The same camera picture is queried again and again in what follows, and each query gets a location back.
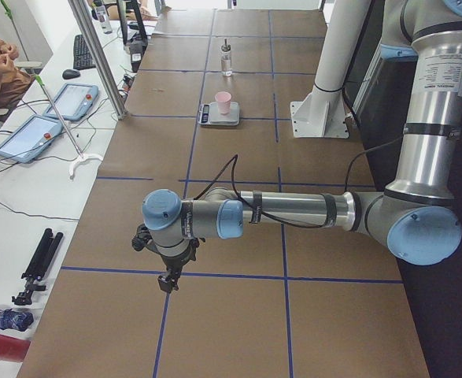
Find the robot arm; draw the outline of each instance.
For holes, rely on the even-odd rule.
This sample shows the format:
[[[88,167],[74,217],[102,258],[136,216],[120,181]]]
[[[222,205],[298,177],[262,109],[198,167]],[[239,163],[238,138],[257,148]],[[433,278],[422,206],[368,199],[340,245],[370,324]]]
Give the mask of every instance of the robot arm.
[[[349,8],[351,2],[338,0],[336,7]],[[239,237],[244,221],[340,226],[371,236],[416,265],[435,264],[456,250],[462,231],[449,209],[453,195],[447,179],[462,116],[462,2],[387,0],[385,12],[384,56],[418,55],[395,181],[384,193],[343,195],[217,188],[204,199],[182,200],[172,191],[154,191],[143,203],[145,222],[133,247],[147,247],[162,257],[167,267],[159,276],[162,290],[178,289],[182,268],[195,260],[199,239]]]

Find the keyboard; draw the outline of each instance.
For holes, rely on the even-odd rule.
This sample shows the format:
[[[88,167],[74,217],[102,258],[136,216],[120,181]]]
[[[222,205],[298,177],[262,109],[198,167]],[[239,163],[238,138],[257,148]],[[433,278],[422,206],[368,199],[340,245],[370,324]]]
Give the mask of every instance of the keyboard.
[[[93,69],[96,67],[83,35],[78,34],[73,40],[73,69]]]

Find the bottle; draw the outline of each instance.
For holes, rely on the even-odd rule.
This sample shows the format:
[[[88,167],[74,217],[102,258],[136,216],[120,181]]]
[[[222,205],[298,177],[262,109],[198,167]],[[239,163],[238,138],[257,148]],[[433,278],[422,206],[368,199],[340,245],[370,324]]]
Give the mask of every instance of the bottle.
[[[224,40],[224,44],[221,47],[220,63],[222,65],[222,75],[232,75],[232,64],[231,64],[231,45],[227,44],[227,39]]]
[[[103,32],[105,34],[110,34],[112,32],[112,25],[110,25],[108,13],[106,12],[106,8],[101,0],[94,0],[94,11],[96,12],[96,17],[102,26]]]

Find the white table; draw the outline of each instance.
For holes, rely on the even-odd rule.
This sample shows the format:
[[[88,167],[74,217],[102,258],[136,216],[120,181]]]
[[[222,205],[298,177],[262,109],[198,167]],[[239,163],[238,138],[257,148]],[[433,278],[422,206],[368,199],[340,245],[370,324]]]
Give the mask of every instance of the white table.
[[[109,35],[104,35],[98,23],[94,23],[100,42],[104,46],[113,77],[116,83],[119,83],[126,70],[131,69],[130,58],[124,52],[122,38],[118,38],[120,33],[117,32],[119,23],[118,21],[113,22],[113,33]],[[96,110],[100,101],[107,98],[97,69],[83,70],[81,77],[73,80],[63,80],[61,77],[65,69],[72,68],[72,47],[76,34],[80,34],[78,29],[69,32],[68,37],[47,63],[40,76],[48,91],[53,95],[67,82],[98,85],[100,89],[99,98],[90,111],[92,113]],[[44,98],[45,96],[40,86],[33,83],[23,100],[30,102]],[[33,104],[31,107],[41,114],[47,107],[47,103]],[[16,109],[4,123],[2,130],[13,131],[17,129],[32,114],[33,112],[27,106]],[[82,148],[92,137],[91,144],[86,152],[102,156],[106,152],[116,126],[116,116],[110,101],[106,101],[90,121],[95,129],[87,122],[83,122],[72,131],[72,134]],[[0,143],[6,137],[7,135],[0,135]],[[47,156],[73,159],[77,156],[77,153],[68,136],[64,135],[53,141],[52,145],[39,158]],[[91,191],[100,161],[91,160],[78,165],[73,180],[70,180],[68,175],[69,164],[67,161],[48,158],[33,161],[31,164],[19,164],[1,172],[0,202],[15,210],[30,214],[78,219]],[[5,167],[6,165],[0,163],[0,170]],[[34,324],[26,332],[5,330],[0,331],[0,333],[19,339],[30,339],[34,335],[76,226],[76,221],[26,217],[25,215],[12,213],[0,206],[0,309],[16,309],[11,303],[11,297],[13,295],[17,296],[20,291],[24,290],[26,281],[22,280],[20,275],[27,268],[44,230],[52,228],[54,234],[56,232],[64,233],[53,264],[44,280],[45,284],[47,284],[47,290],[34,293],[32,296],[33,305],[25,306],[26,310],[33,313],[35,317]],[[0,378],[16,376],[19,368],[19,363],[0,361]]]

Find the black mouse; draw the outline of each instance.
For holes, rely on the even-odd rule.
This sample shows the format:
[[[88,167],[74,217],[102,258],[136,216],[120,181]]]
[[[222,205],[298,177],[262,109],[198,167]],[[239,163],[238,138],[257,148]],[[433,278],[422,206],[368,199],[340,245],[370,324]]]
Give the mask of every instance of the black mouse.
[[[75,79],[76,77],[80,76],[80,71],[77,69],[66,69],[63,71],[63,79]]]

